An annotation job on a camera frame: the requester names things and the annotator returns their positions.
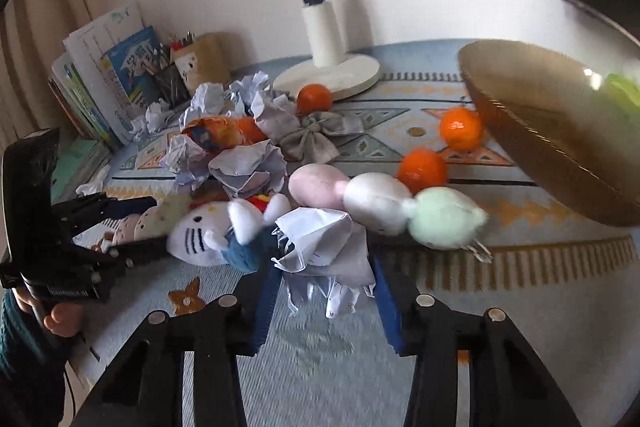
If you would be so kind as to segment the person's left forearm teal sleeve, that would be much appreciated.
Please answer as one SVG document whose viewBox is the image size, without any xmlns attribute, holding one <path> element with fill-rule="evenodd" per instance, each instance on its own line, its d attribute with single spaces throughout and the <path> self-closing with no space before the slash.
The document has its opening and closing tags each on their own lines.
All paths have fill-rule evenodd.
<svg viewBox="0 0 640 427">
<path fill-rule="evenodd" d="M 1 309 L 1 424 L 56 426 L 64 415 L 65 343 L 54 347 L 9 291 Z"/>
</svg>

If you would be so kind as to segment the person's left hand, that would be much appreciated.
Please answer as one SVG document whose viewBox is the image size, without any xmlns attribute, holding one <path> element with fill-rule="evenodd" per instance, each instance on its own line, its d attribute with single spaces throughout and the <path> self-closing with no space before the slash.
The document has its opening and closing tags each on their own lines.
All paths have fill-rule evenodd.
<svg viewBox="0 0 640 427">
<path fill-rule="evenodd" d="M 17 306 L 29 314 L 42 311 L 42 304 L 24 288 L 13 288 Z M 38 322 L 53 335 L 72 338 L 81 331 L 84 321 L 84 307 L 78 303 L 57 303 L 47 315 L 38 317 Z"/>
</svg>

